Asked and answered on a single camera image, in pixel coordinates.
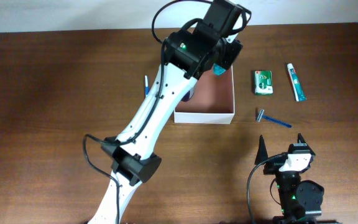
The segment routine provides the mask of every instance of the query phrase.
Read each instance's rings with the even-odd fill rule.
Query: razor head
[[[260,122],[260,120],[262,119],[262,116],[264,115],[264,112],[265,112],[265,110],[260,109],[259,115],[258,115],[258,117],[256,118],[256,121]]]

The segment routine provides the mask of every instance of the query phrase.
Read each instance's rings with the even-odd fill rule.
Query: blue pen
[[[144,95],[147,97],[149,94],[149,79],[147,78],[147,75],[144,76]]]

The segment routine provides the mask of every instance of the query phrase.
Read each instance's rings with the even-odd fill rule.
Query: teal object
[[[220,67],[219,65],[216,65],[216,64],[214,64],[213,70],[214,70],[215,75],[217,75],[217,76],[222,75],[226,71],[226,69],[224,69],[224,68],[222,68],[222,67]]]

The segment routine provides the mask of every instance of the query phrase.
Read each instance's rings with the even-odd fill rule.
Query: cardboard box
[[[204,72],[193,97],[180,102],[173,111],[175,123],[230,124],[234,117],[233,67],[217,76]]]

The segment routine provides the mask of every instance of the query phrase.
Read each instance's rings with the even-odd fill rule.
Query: robotic arm
[[[161,163],[161,158],[153,153],[154,145],[176,105],[205,71],[214,64],[229,69],[241,51],[242,44],[234,38],[247,25],[251,12],[228,0],[208,3],[211,6],[204,19],[187,22],[162,42],[157,77],[148,97],[123,132],[104,141],[89,134],[85,136],[83,149],[86,160],[111,178],[89,224],[119,223],[135,190],[154,175]],[[195,23],[193,33],[188,32],[187,29]],[[86,155],[86,137],[100,142],[102,150],[113,160],[111,175],[90,163]]]

